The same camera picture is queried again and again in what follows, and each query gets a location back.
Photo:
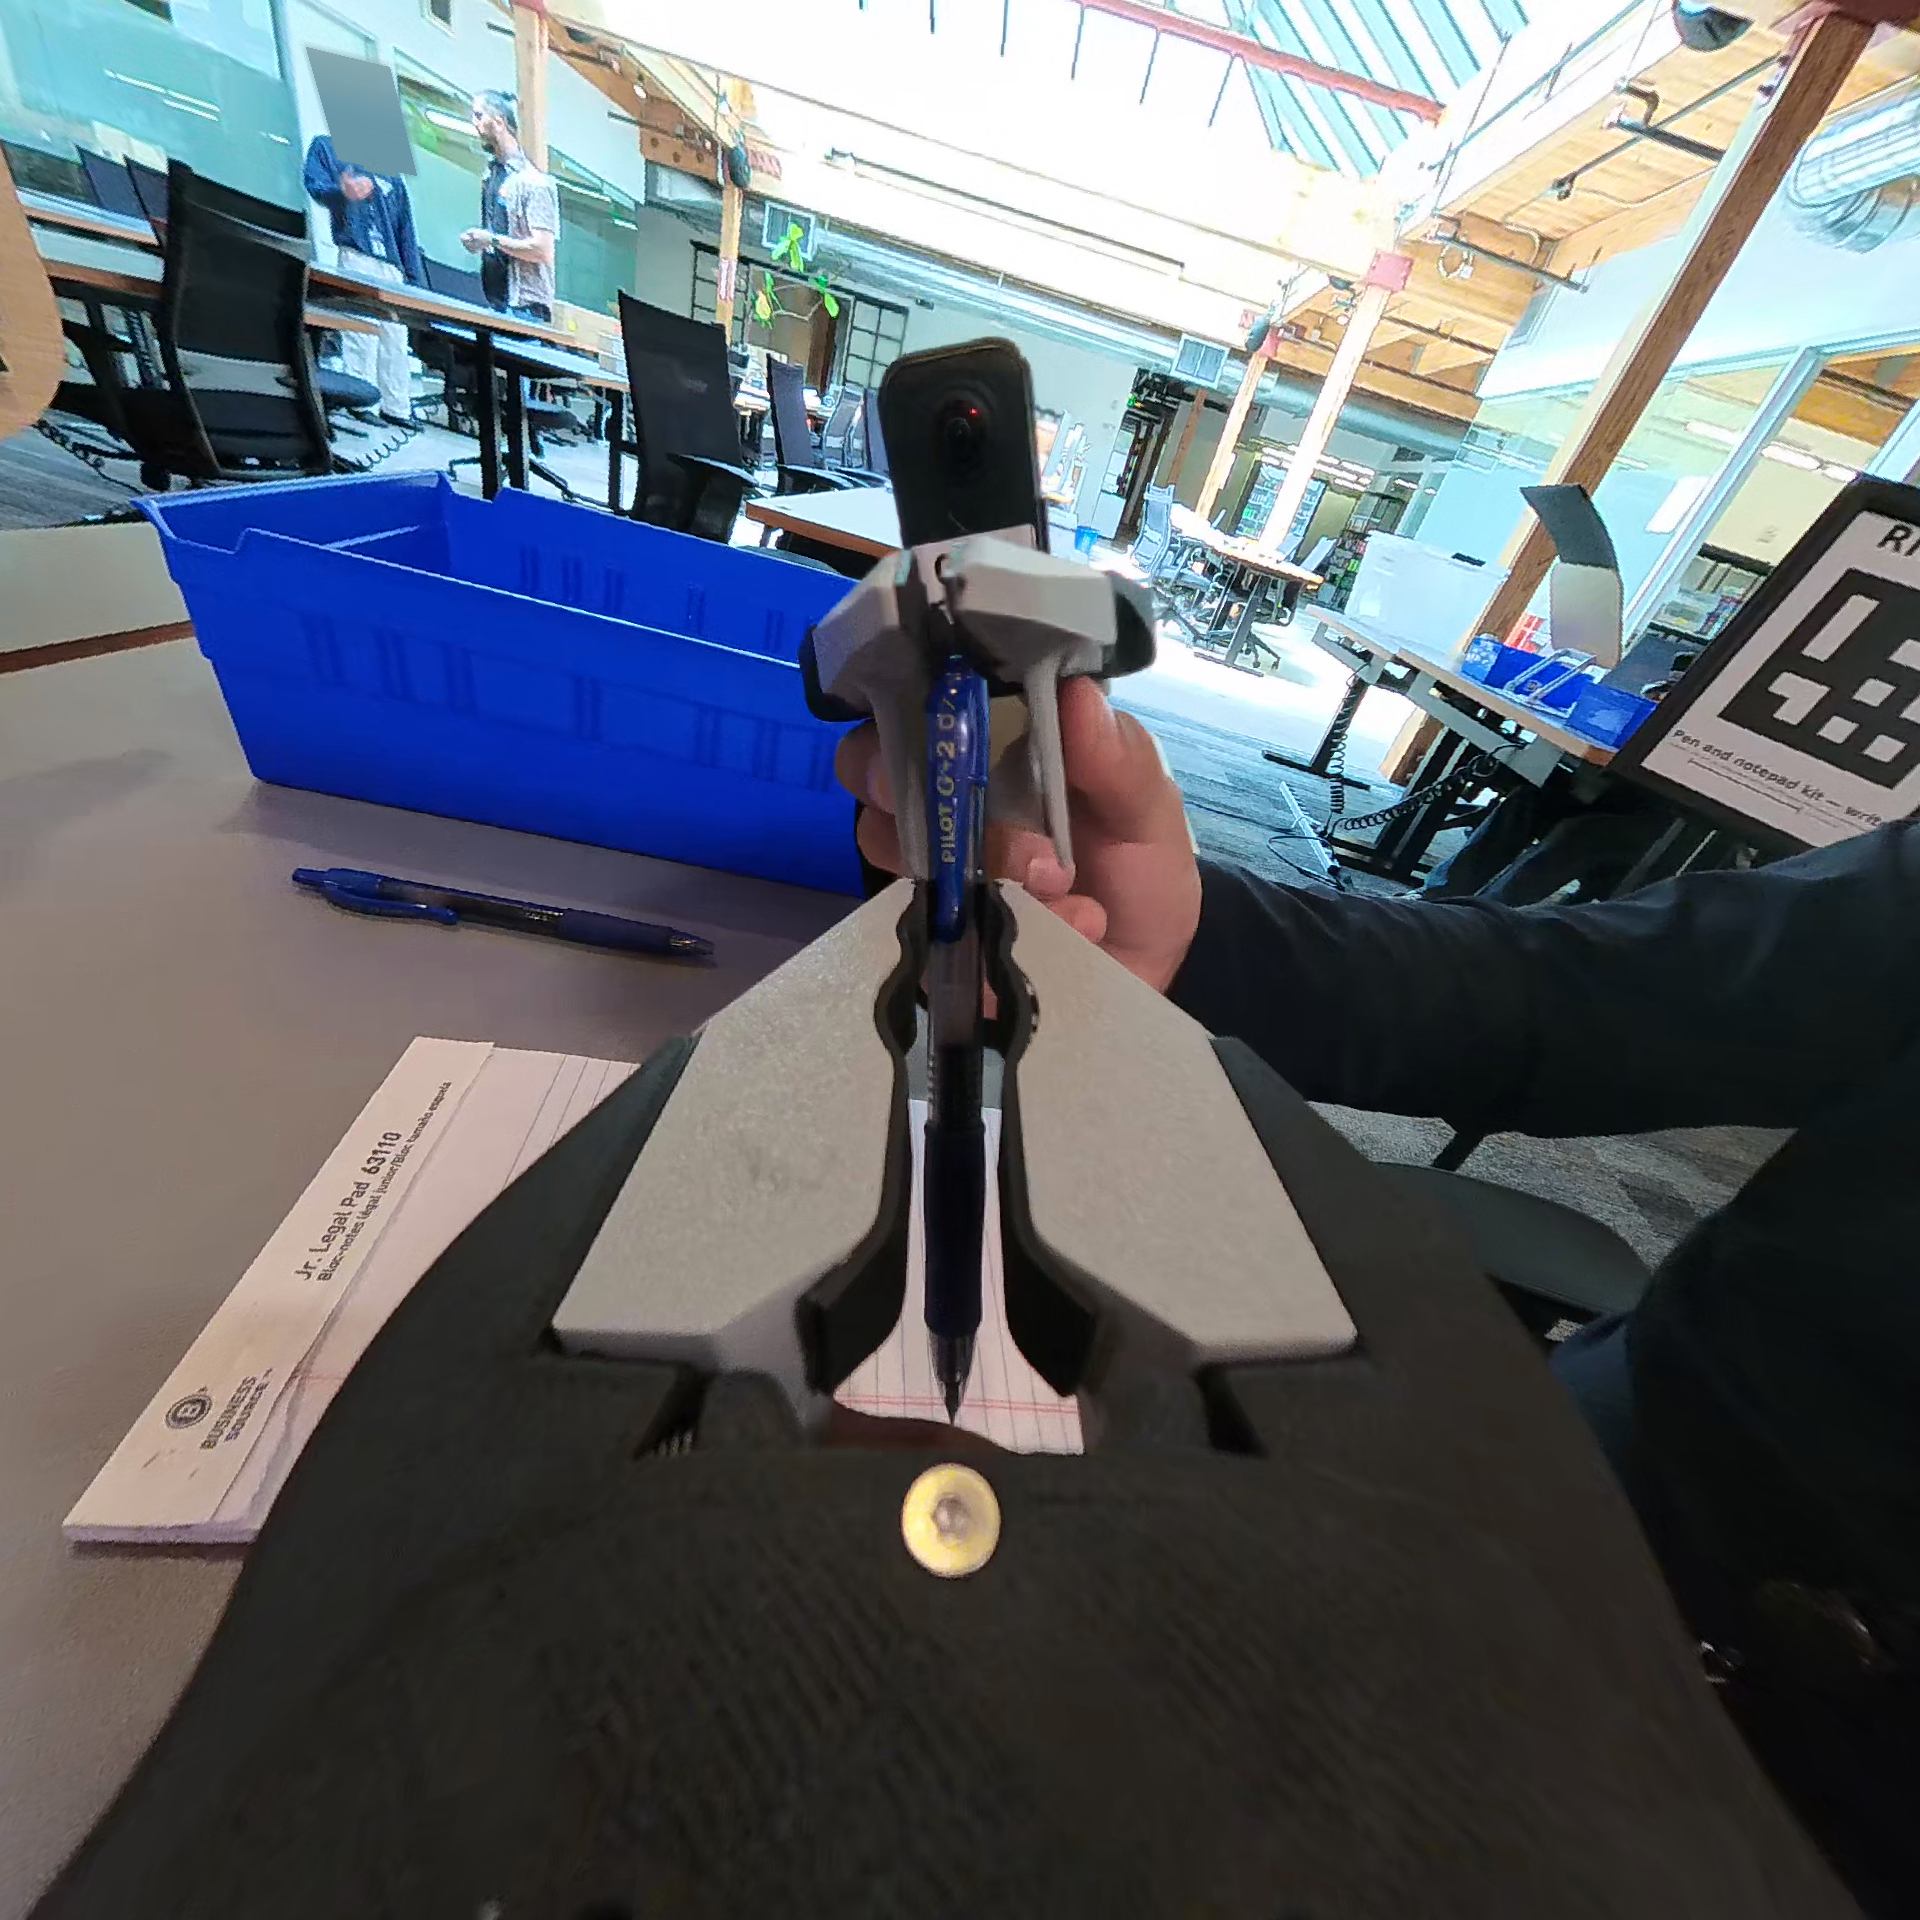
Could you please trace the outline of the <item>person's right hand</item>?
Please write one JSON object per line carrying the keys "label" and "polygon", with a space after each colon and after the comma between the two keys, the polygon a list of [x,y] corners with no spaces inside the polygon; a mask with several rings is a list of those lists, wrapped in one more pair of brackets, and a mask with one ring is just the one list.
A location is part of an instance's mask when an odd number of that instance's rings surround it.
{"label": "person's right hand", "polygon": [[1153,733],[1089,679],[1056,694],[1074,862],[1040,829],[992,827],[987,875],[1014,880],[1157,992],[1169,992],[1201,919],[1182,791]]}

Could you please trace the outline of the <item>black office chair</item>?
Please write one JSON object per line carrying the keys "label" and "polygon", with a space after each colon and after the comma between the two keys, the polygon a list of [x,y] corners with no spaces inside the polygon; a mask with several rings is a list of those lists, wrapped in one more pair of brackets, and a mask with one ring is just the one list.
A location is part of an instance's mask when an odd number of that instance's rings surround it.
{"label": "black office chair", "polygon": [[717,322],[667,313],[620,289],[620,347],[635,421],[632,518],[731,541],[753,494],[731,406],[731,360]]}
{"label": "black office chair", "polygon": [[137,398],[155,474],[203,486],[353,469],[302,322],[302,215],[173,159],[160,250],[162,385]]}

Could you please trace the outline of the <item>grey folded cardboard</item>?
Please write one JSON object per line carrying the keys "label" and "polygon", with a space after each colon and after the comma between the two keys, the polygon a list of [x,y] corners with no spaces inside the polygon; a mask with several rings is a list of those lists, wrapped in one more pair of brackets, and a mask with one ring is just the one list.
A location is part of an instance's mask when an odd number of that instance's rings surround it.
{"label": "grey folded cardboard", "polygon": [[1554,546],[1546,646],[1613,669],[1621,659],[1621,582],[1607,522],[1578,483],[1533,483],[1521,488],[1521,499]]}

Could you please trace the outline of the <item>white storage box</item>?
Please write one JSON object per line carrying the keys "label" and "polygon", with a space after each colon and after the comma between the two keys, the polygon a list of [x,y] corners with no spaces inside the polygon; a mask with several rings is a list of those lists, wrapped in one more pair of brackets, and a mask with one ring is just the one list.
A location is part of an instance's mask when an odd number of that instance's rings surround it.
{"label": "white storage box", "polygon": [[1360,541],[1343,610],[1379,634],[1450,651],[1475,634],[1475,618],[1503,582],[1503,563],[1373,529]]}

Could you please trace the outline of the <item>narrow blue plastic bin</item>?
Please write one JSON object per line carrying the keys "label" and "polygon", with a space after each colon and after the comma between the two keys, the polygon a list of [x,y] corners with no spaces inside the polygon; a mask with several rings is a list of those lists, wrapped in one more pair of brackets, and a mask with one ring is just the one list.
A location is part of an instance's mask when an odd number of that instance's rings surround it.
{"label": "narrow blue plastic bin", "polygon": [[798,677],[838,573],[440,474],[137,510],[256,780],[863,893]]}

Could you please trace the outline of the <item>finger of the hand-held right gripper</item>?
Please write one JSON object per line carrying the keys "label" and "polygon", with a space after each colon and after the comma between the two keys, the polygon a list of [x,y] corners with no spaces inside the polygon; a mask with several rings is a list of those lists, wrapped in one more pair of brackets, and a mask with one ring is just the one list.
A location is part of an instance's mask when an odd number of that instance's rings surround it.
{"label": "finger of the hand-held right gripper", "polygon": [[905,875],[916,880],[931,880],[924,715],[940,669],[931,641],[938,596],[933,557],[901,549],[819,619],[819,715],[874,720]]}
{"label": "finger of the hand-held right gripper", "polygon": [[1001,697],[1026,707],[1026,774],[1012,778],[1001,820],[1040,829],[1074,869],[1061,741],[1061,685],[1114,669],[1118,614],[1104,570],[1010,537],[957,541],[957,636]]}

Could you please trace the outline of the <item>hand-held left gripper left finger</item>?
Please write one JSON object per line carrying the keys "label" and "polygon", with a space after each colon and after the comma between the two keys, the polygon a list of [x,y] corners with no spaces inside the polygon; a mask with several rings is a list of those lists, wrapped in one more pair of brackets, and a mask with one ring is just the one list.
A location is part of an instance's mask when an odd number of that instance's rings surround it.
{"label": "hand-held left gripper left finger", "polygon": [[569,1354],[770,1379],[824,1423],[901,1311],[913,924],[901,877],[699,1027],[552,1316]]}

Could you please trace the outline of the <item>thick wooden post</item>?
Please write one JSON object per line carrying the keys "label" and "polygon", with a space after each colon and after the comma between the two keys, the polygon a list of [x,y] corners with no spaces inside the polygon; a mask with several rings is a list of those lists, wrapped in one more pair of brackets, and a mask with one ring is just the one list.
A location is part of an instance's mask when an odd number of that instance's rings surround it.
{"label": "thick wooden post", "polygon": [[1723,3],[1751,30],[1713,55],[1677,44],[1669,3],[1531,3],[1528,25],[1438,120],[1413,296],[1516,307],[1475,375],[1458,446],[1428,460],[1398,536],[1521,567],[1544,595],[1531,483],[1595,494],[1680,369],[1789,167],[1838,109],[1917,51],[1917,3]]}

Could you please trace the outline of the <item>long wooden office desk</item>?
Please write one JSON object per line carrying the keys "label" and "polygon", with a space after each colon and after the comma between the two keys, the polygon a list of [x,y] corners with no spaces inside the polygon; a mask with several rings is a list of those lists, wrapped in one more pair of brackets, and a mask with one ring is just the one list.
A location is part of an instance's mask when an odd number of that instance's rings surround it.
{"label": "long wooden office desk", "polygon": [[[162,241],[148,222],[116,211],[77,206],[68,200],[16,188],[20,211],[37,235],[39,259],[56,296],[105,299],[120,307],[160,302]],[[501,486],[529,488],[545,481],[560,499],[585,503],[558,474],[533,452],[529,385],[581,385],[597,396],[603,425],[620,427],[628,406],[628,375],[607,369],[569,329],[535,321],[514,321],[483,302],[449,299],[410,284],[374,284],[335,267],[311,267],[302,322],[329,332],[374,332],[377,322],[400,322],[410,332],[430,332],[457,350],[473,369],[475,402],[475,466],[483,494]]]}

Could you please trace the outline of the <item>green plant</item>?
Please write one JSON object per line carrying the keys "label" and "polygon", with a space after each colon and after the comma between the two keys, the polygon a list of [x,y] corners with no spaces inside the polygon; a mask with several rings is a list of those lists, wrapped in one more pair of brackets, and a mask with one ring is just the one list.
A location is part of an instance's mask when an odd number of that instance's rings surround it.
{"label": "green plant", "polygon": [[778,238],[766,245],[766,263],[752,274],[747,311],[757,325],[772,325],[778,321],[814,322],[815,315],[838,321],[841,302],[832,292],[829,274],[807,250],[814,241],[815,230],[796,220],[778,229]]}

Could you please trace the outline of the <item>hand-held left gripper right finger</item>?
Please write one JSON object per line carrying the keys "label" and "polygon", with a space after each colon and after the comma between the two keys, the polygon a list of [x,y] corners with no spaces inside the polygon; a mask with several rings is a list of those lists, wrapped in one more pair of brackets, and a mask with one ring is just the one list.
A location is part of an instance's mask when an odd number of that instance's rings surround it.
{"label": "hand-held left gripper right finger", "polygon": [[1064,1398],[1348,1354],[1351,1311],[1214,1037],[1019,885],[990,890],[1001,1306]]}

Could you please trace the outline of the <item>grey desk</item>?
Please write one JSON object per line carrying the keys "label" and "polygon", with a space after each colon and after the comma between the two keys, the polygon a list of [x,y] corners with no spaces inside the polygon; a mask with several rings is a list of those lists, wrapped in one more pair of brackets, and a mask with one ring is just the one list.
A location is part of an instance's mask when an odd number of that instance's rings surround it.
{"label": "grey desk", "polygon": [[[358,916],[363,869],[670,924],[707,963]],[[410,1037],[641,1062],[853,901],[250,780],[195,641],[2,671],[2,1915],[235,1577],[63,1518]]]}

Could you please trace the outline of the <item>person's dark clothing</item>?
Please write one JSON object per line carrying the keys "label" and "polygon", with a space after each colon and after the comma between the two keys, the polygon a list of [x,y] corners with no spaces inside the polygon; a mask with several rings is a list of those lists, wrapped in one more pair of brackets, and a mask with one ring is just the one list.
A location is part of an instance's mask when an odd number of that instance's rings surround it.
{"label": "person's dark clothing", "polygon": [[1917,1050],[1558,1362],[1716,1699],[1868,1915],[1917,1915]]}

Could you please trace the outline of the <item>white lined legal pad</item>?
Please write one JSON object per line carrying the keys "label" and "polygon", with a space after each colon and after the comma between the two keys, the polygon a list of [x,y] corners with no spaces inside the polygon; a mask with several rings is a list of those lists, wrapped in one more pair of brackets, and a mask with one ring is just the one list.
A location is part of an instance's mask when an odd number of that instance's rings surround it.
{"label": "white lined legal pad", "polygon": [[84,1546],[250,1545],[400,1300],[632,1065],[415,1037],[63,1518]]}

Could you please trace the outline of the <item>blue retractable pen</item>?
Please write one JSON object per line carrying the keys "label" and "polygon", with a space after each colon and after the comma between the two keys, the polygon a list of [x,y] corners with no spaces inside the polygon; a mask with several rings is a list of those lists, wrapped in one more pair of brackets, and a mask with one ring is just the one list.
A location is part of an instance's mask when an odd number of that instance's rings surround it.
{"label": "blue retractable pen", "polygon": [[924,1329],[951,1419],[966,1398],[978,1336],[987,1230],[984,1123],[984,829],[990,786],[990,692],[964,657],[938,669],[924,707],[924,928],[926,928],[926,1121],[924,1121]]}
{"label": "blue retractable pen", "polygon": [[590,951],[670,957],[678,963],[707,963],[716,957],[716,947],[699,934],[585,906],[495,898],[363,869],[293,869],[290,880],[358,916],[423,919],[447,928],[475,924]]}

